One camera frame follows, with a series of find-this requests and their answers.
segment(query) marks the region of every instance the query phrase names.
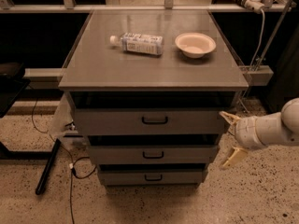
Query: bottle label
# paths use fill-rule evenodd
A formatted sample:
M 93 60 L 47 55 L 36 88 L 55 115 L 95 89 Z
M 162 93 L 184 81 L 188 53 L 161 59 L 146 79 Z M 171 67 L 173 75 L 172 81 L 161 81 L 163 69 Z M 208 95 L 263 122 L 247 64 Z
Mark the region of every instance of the bottle label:
M 125 49 L 153 55 L 162 54 L 163 38 L 156 35 L 126 33 L 122 37 Z

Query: drawer handle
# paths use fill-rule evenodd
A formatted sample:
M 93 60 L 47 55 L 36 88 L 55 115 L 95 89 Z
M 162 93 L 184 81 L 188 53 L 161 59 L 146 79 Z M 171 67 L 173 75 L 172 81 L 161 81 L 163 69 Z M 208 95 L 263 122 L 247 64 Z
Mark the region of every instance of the drawer handle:
M 162 151 L 160 156 L 147 156 L 145 152 L 142 152 L 142 156 L 143 156 L 143 158 L 148 159 L 148 160 L 149 159 L 157 160 L 157 159 L 162 159 L 164 157 L 164 152 Z
M 158 178 L 148 178 L 147 175 L 144 175 L 144 179 L 148 182 L 158 182 L 158 181 L 161 181 L 163 178 L 162 175 L 160 175 L 160 177 Z
M 166 124 L 166 123 L 168 123 L 168 117 L 165 116 L 164 120 L 161 120 L 161 121 L 150 121 L 150 120 L 146 120 L 146 118 L 142 117 L 142 122 L 147 125 Z

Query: concrete floor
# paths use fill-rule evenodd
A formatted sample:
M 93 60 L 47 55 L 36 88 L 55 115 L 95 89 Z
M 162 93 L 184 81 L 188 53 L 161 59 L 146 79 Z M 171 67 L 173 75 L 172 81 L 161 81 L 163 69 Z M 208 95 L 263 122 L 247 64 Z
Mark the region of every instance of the concrete floor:
M 38 102 L 36 127 L 50 128 L 58 102 Z M 52 140 L 32 124 L 35 102 L 16 103 L 0 119 L 1 141 L 11 150 L 51 150 Z M 247 100 L 250 114 L 265 111 L 256 99 Z M 73 182 L 75 223 L 299 223 L 299 147 L 273 146 L 255 151 L 235 167 L 222 170 L 234 138 L 221 139 L 220 152 L 209 165 L 206 181 L 193 185 L 117 187 L 100 185 L 96 174 Z M 68 146 L 73 159 L 86 156 L 85 148 Z M 45 161 L 0 161 L 0 223 L 72 223 L 69 155 L 59 149 L 44 194 L 35 190 Z M 89 160 L 76 165 L 79 175 L 93 167 Z

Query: drawer front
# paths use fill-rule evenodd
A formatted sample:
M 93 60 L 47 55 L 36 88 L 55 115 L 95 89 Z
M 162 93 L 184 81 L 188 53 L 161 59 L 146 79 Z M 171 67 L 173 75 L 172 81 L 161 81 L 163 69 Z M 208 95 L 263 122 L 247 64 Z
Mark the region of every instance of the drawer front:
M 182 172 L 181 170 L 168 172 L 123 172 L 102 173 L 98 177 L 102 185 L 159 185 L 159 184 L 199 184 L 204 181 L 206 171 L 197 170 Z
M 88 147 L 93 164 L 211 163 L 218 146 Z
M 223 133 L 219 111 L 103 111 L 77 109 L 74 121 L 82 135 Z

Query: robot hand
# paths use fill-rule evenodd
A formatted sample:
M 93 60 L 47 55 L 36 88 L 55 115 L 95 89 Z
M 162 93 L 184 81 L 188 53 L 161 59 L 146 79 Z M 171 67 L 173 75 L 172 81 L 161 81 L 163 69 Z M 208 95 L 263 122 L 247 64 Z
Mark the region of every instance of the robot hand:
M 235 127 L 233 154 L 223 164 L 228 168 L 243 160 L 249 151 L 271 145 L 299 146 L 299 98 L 290 100 L 281 112 L 262 117 L 245 117 L 220 112 Z

